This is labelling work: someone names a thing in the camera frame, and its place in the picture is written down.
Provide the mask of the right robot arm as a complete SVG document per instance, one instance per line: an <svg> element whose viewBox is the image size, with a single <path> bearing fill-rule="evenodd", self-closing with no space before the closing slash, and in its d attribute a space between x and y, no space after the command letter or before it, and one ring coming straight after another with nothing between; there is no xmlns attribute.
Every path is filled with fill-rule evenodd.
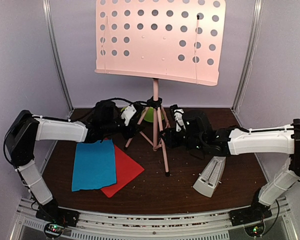
<svg viewBox="0 0 300 240"><path fill-rule="evenodd" d="M214 130L201 110L185 113L172 106L175 127L160 131L169 148L179 146L198 149L204 155L229 157L247 153L283 153L288 155L285 165L274 179L258 189L249 207L229 212L233 226L262 221L271 217L270 206L295 182L300 181L300 119L292 124L274 128L245 129L228 127Z"/></svg>

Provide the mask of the blue paper sheet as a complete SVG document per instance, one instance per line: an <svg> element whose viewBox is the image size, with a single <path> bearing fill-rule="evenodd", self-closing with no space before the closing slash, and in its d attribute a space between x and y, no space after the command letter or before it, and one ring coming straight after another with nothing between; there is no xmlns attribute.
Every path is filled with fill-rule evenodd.
<svg viewBox="0 0 300 240"><path fill-rule="evenodd" d="M99 190L117 183L115 146L110 139L76 145L71 191Z"/></svg>

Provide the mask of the red paper sheet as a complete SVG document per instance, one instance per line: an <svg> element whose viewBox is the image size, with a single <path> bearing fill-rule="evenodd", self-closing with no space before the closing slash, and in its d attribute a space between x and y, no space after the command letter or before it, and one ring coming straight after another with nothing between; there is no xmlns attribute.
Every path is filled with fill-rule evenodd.
<svg viewBox="0 0 300 240"><path fill-rule="evenodd" d="M134 180L144 168L128 156L123 150L116 145L114 146L116 183L103 187L101 191L108 197L112 198L119 190Z"/></svg>

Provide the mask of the green plate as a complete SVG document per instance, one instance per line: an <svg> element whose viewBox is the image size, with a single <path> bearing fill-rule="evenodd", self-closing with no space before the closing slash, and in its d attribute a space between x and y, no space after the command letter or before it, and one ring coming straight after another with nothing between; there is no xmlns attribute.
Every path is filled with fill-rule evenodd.
<svg viewBox="0 0 300 240"><path fill-rule="evenodd" d="M154 109L152 107L149 107L148 109L145 109L143 111L145 113L143 120L148 123L154 122Z"/></svg>

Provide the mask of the pink music stand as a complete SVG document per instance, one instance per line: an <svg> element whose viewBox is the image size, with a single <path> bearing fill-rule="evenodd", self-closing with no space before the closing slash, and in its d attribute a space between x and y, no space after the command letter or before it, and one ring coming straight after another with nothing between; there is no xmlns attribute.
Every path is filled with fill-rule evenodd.
<svg viewBox="0 0 300 240"><path fill-rule="evenodd" d="M154 150L166 149L159 80L216 86L225 17L224 0L96 2L95 72L153 80Z"/></svg>

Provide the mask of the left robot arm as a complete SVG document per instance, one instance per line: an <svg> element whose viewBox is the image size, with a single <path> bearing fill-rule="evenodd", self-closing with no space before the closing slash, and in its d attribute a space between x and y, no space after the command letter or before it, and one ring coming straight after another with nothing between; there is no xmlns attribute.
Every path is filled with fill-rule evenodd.
<svg viewBox="0 0 300 240"><path fill-rule="evenodd" d="M119 110L115 99L110 98L97 102L76 119L34 115L29 110L19 113L4 137L3 154L38 204L36 218L62 227L76 227L80 214L59 207L36 166L35 143L56 140L93 144L115 134L129 140L142 129L138 121L144 108L139 102L130 102Z"/></svg>

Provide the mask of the aluminium post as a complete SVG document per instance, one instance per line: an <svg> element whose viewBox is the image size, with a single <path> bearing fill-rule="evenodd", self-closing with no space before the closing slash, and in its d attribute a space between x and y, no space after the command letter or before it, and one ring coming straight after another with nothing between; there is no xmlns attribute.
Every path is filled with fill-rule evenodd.
<svg viewBox="0 0 300 240"><path fill-rule="evenodd" d="M232 105L232 111L236 115L239 114L240 107L243 104L244 96L246 93L251 71L253 68L252 61L258 44L258 38L259 38L260 27L262 22L263 4L264 4L263 0L254 1L254 10L253 10L253 16L252 16L252 22L250 28L250 35L248 39L248 46L246 50L245 59L243 62L238 88Z"/></svg>
<svg viewBox="0 0 300 240"><path fill-rule="evenodd" d="M53 16L52 16L52 11L51 11L51 3L49 0L43 0L42 6L43 6L43 14L44 14L44 18L46 21L47 32L49 35L50 45L51 45L52 54L53 54L53 61L54 61L58 81L59 81L61 91L62 91L63 97L64 97L66 105L67 105L67 109L70 113L72 113L74 110L74 107L73 107L73 103L72 103L70 93L68 90L68 86L66 83L64 71L62 68L61 58L60 58L60 54L59 54L59 50L58 50L58 44L57 44L54 23L53 23Z"/></svg>

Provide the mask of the white metronome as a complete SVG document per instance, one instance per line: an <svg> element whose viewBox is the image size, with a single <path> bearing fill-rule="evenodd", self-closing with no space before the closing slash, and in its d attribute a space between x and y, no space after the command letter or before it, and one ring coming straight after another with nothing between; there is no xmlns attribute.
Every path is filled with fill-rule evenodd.
<svg viewBox="0 0 300 240"><path fill-rule="evenodd" d="M226 157L214 156L192 186L201 195L211 198L226 165Z"/></svg>

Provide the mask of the left aluminium post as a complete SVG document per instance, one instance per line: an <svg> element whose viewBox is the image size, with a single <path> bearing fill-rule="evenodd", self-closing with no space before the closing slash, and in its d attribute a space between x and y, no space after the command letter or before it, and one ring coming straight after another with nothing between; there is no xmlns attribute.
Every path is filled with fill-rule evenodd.
<svg viewBox="0 0 300 240"><path fill-rule="evenodd" d="M43 0L42 6L43 6L43 14L44 14L44 18L46 21L47 32L49 35L50 45L51 45L52 54L53 54L53 61L54 61L58 81L59 81L61 91L62 91L63 97L64 97L66 105L67 105L67 109L70 113L72 113L74 110L74 107L73 107L73 103L72 103L70 93L68 90L68 86L66 83L64 71L62 68L61 58L60 58L60 54L59 54L59 50L58 50L58 44L57 44L54 23L53 23L53 16L52 16L52 11L51 11L51 3L49 0Z"/></svg>

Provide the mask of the right aluminium post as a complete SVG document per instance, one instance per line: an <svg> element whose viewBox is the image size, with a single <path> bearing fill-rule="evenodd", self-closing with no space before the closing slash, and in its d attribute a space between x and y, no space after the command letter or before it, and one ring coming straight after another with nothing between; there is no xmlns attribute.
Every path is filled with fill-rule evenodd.
<svg viewBox="0 0 300 240"><path fill-rule="evenodd" d="M264 4L263 0L254 1L254 10L253 10L253 16L252 16L252 22L250 28L250 35L248 39L248 46L246 50L245 59L243 62L238 88L232 105L232 111L236 115L239 114L240 107L243 104L244 96L246 93L251 71L253 68L252 61L258 44L258 38L259 38L260 27L262 22L263 4Z"/></svg>

